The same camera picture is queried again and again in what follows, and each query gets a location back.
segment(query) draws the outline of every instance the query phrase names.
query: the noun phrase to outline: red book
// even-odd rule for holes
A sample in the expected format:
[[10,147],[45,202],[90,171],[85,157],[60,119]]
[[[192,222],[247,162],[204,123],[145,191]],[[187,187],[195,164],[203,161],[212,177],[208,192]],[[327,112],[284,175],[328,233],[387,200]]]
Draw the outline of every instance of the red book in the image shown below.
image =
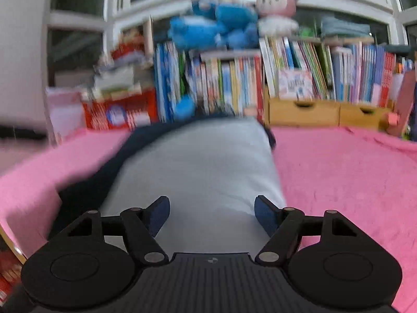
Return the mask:
[[255,75],[256,75],[256,95],[258,99],[258,120],[263,120],[263,87],[262,87],[262,69],[261,69],[261,58],[255,56]]
[[7,296],[12,293],[12,286],[0,275],[0,306],[7,300]]
[[384,73],[382,75],[381,95],[379,97],[378,106],[386,107],[388,101],[389,88],[393,81],[393,69],[395,64],[395,55],[385,53]]

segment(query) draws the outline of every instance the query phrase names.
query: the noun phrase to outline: wooden drawer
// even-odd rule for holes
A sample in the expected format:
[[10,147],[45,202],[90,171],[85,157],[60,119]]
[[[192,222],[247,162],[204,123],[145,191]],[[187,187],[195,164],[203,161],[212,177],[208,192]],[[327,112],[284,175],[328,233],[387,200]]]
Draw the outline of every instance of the wooden drawer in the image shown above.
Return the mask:
[[341,104],[340,126],[353,126],[378,130],[386,122],[388,108],[368,105]]
[[271,99],[270,125],[337,126],[340,104],[332,101],[294,101]]

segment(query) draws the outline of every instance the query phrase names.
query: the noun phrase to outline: blue stuffed toy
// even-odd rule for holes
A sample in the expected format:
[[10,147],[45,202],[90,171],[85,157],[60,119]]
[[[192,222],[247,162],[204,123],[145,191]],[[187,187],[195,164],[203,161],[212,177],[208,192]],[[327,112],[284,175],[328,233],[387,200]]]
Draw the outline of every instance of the blue stuffed toy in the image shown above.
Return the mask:
[[229,30],[244,30],[248,24],[258,22],[258,14],[254,8],[232,3],[220,3],[216,7],[216,20]]
[[215,37],[228,32],[219,22],[202,16],[182,16],[172,18],[168,36],[178,50],[209,50],[216,47]]
[[192,2],[194,16],[171,19],[168,36],[178,50],[256,48],[258,14],[252,7],[237,2],[197,0]]
[[245,30],[235,29],[230,33],[216,37],[217,47],[228,47],[230,49],[257,48],[259,43],[258,27],[256,23],[250,23]]

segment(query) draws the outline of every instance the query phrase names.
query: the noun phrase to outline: red box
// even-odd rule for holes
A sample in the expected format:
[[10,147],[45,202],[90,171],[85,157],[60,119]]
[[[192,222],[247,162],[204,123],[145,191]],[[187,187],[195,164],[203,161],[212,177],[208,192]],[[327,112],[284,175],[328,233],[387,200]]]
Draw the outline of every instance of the red box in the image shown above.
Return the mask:
[[128,43],[128,44],[121,44],[118,48],[111,52],[111,57],[113,60],[117,60],[118,58],[132,53],[135,50],[139,50],[141,52],[145,52],[145,45],[144,44],[136,44],[136,43]]
[[139,117],[148,116],[151,122],[159,121],[155,89],[120,100],[83,102],[85,124],[95,130],[136,127]]

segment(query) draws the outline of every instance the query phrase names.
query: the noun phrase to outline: pink plush toy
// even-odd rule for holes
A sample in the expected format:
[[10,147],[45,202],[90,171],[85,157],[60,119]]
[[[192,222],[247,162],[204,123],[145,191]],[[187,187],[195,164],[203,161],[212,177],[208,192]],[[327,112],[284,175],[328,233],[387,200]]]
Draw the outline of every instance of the pink plush toy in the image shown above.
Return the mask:
[[296,32],[298,23],[291,19],[298,0],[256,0],[259,36],[288,36]]

